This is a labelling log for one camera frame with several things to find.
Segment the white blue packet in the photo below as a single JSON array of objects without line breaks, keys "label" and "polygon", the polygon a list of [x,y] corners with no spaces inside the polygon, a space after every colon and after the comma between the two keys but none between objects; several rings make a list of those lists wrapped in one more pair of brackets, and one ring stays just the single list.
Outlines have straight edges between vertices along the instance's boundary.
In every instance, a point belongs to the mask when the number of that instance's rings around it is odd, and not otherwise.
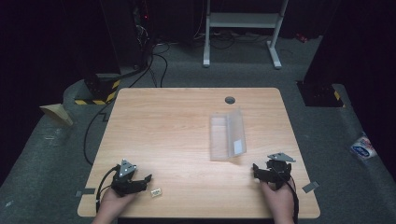
[{"label": "white blue packet", "polygon": [[366,133],[362,133],[361,136],[351,145],[350,151],[361,161],[369,160],[377,155],[377,152]]}]

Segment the dark equipment rack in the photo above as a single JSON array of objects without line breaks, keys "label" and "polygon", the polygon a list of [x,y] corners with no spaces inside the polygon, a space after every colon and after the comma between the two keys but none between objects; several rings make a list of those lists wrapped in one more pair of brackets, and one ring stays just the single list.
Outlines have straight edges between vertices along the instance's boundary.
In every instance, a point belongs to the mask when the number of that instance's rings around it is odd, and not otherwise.
[{"label": "dark equipment rack", "polygon": [[127,0],[134,23],[135,40],[137,41],[136,70],[148,66],[149,55],[153,47],[152,24],[149,15],[148,0]]}]

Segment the beige wedge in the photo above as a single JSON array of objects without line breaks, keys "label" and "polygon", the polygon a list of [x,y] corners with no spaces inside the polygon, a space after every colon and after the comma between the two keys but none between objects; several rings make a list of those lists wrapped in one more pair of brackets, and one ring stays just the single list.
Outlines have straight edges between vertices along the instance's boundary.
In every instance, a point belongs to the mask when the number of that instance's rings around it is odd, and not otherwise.
[{"label": "beige wedge", "polygon": [[74,124],[68,112],[64,109],[62,104],[42,105],[40,109],[51,119],[65,126],[72,126]]}]

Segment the person's left hand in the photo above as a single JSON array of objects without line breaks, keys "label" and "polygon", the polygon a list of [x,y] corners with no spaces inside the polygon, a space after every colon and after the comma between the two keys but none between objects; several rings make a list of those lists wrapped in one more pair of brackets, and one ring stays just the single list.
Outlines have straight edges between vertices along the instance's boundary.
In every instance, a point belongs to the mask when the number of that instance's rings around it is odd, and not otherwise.
[{"label": "person's left hand", "polygon": [[99,207],[99,213],[111,217],[119,216],[135,199],[136,193],[120,196],[114,189],[106,190]]}]

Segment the white metal stand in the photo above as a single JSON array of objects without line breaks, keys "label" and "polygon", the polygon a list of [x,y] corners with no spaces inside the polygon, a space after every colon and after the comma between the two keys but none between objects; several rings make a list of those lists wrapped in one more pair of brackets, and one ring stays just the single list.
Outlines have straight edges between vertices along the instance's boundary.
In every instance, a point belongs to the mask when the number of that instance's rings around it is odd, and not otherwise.
[{"label": "white metal stand", "polygon": [[210,29],[220,28],[260,28],[273,29],[272,39],[266,42],[275,69],[281,69],[282,64],[276,52],[276,41],[283,23],[289,0],[282,0],[277,13],[229,13],[212,12],[211,0],[206,0],[205,10],[205,44],[203,67],[210,66]]}]

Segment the clear plastic box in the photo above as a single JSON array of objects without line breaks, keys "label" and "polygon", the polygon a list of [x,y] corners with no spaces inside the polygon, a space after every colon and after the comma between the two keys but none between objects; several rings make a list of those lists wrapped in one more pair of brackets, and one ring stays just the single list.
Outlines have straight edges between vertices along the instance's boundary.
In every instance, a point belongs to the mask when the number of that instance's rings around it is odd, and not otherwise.
[{"label": "clear plastic box", "polygon": [[227,161],[247,152],[245,127],[240,108],[210,117],[210,160]]}]

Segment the grey tape strip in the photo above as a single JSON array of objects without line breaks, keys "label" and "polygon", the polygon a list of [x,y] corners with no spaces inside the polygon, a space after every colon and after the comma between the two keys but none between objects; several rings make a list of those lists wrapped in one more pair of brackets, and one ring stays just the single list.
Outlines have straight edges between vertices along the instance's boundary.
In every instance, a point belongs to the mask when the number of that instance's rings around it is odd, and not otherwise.
[{"label": "grey tape strip", "polygon": [[80,197],[82,197],[83,195],[91,195],[91,194],[94,194],[94,193],[95,193],[95,189],[93,189],[93,188],[80,189],[80,190],[77,190],[77,191],[76,191],[75,197],[80,198]]},{"label": "grey tape strip", "polygon": [[308,193],[308,192],[310,192],[310,191],[312,191],[312,190],[317,189],[318,187],[319,187],[318,181],[313,181],[313,182],[311,182],[311,183],[309,183],[309,184],[303,186],[303,191],[304,191],[305,193]]}]

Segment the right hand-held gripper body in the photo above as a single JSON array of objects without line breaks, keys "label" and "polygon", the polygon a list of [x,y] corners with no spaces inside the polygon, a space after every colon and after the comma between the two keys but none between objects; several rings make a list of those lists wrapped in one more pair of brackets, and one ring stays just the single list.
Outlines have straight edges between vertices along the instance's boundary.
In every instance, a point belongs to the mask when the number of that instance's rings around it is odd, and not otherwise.
[{"label": "right hand-held gripper body", "polygon": [[295,162],[295,159],[283,152],[268,155],[268,158],[266,166],[273,175],[271,182],[276,184],[276,189],[280,189],[290,180],[291,164]]}]

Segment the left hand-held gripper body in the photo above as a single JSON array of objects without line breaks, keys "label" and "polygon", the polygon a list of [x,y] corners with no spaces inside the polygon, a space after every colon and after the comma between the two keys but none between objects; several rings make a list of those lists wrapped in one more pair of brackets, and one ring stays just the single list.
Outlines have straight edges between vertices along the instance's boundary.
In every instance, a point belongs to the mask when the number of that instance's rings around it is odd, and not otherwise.
[{"label": "left hand-held gripper body", "polygon": [[132,180],[135,170],[136,166],[126,159],[122,159],[120,165],[116,167],[111,188],[121,197],[138,192],[138,185]]}]

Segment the yellow black striped base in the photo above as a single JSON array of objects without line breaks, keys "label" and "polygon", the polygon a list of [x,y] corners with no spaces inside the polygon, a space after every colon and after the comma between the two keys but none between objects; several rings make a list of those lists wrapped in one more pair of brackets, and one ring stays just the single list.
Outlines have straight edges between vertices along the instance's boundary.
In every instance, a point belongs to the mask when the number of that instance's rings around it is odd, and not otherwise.
[{"label": "yellow black striped base", "polygon": [[74,101],[77,105],[106,105],[115,97],[119,79],[84,78]]}]

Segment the person's right hand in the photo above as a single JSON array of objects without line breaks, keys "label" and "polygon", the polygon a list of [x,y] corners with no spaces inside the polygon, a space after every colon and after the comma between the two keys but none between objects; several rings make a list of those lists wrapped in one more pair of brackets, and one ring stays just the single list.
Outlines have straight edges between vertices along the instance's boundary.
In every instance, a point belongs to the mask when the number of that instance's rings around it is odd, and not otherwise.
[{"label": "person's right hand", "polygon": [[266,182],[260,182],[264,199],[273,217],[293,217],[295,185],[289,180],[280,189],[272,189]]}]

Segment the black base with yellow stripe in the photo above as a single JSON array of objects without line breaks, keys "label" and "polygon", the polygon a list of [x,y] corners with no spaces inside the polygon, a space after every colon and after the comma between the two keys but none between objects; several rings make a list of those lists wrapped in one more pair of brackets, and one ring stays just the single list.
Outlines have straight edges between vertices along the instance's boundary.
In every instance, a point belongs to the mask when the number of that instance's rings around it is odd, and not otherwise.
[{"label": "black base with yellow stripe", "polygon": [[332,85],[310,84],[297,82],[297,87],[306,106],[344,107],[339,92]]}]

